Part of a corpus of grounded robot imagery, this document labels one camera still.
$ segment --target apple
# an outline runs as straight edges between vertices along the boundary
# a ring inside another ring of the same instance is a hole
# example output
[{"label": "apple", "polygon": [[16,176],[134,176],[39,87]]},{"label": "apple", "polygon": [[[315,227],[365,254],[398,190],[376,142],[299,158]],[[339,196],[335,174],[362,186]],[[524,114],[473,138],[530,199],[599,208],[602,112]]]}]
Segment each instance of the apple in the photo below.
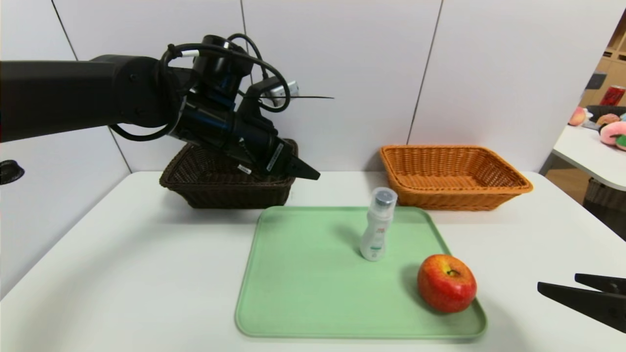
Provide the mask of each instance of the apple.
[{"label": "apple", "polygon": [[434,309],[444,313],[460,312],[476,297],[476,279],[459,259],[434,254],[419,267],[418,291]]}]

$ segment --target bottle cap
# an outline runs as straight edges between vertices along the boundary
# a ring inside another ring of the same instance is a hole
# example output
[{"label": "bottle cap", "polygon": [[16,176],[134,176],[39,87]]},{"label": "bottle cap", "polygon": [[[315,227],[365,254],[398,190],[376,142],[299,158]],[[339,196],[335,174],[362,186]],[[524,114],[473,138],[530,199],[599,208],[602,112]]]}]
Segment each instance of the bottle cap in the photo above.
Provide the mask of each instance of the bottle cap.
[{"label": "bottle cap", "polygon": [[369,211],[377,217],[386,219],[393,217],[398,195],[387,187],[378,187],[372,192],[372,204]]}]

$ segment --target red can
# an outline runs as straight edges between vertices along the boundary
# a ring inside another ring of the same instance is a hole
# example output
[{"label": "red can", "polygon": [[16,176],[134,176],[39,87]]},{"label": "red can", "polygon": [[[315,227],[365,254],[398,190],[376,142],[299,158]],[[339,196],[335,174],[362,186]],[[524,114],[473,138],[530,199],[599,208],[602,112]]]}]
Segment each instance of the red can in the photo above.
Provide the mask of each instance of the red can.
[{"label": "red can", "polygon": [[610,86],[607,89],[606,94],[604,94],[604,98],[600,102],[600,105],[610,105],[615,106],[620,103],[620,100],[624,96],[624,92],[626,92],[626,88],[621,86]]}]

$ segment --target plastic tray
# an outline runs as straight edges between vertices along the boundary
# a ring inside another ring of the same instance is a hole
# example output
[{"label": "plastic tray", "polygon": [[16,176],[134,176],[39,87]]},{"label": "plastic tray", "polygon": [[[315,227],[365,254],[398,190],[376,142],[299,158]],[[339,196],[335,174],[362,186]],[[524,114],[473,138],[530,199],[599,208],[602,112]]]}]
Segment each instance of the plastic tray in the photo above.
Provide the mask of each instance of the plastic tray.
[{"label": "plastic tray", "polygon": [[263,211],[235,320],[244,334],[285,338],[473,338],[485,331],[477,300],[442,314],[417,293],[431,254],[449,250],[432,220],[396,208],[387,253],[359,253],[367,208],[273,207]]}]

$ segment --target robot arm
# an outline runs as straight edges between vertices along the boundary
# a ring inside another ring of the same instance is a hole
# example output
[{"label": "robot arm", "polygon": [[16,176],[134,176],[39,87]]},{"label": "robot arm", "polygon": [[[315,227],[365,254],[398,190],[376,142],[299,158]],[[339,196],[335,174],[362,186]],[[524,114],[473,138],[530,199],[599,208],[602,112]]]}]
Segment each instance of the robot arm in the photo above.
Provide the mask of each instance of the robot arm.
[{"label": "robot arm", "polygon": [[[192,69],[168,66],[182,56],[195,57]],[[275,76],[264,75],[263,81],[252,85],[235,110],[241,79],[254,64]],[[257,166],[264,175],[319,178],[319,172],[292,155],[292,147],[261,115],[261,108],[287,108],[287,82],[275,68],[249,56],[231,40],[206,36],[202,44],[170,45],[161,60],[104,55],[91,61],[3,61],[1,65],[2,142],[109,126],[130,140],[170,135],[214,148]],[[280,108],[261,105],[261,95],[280,85],[285,103]],[[119,123],[163,128],[138,136]]]}]

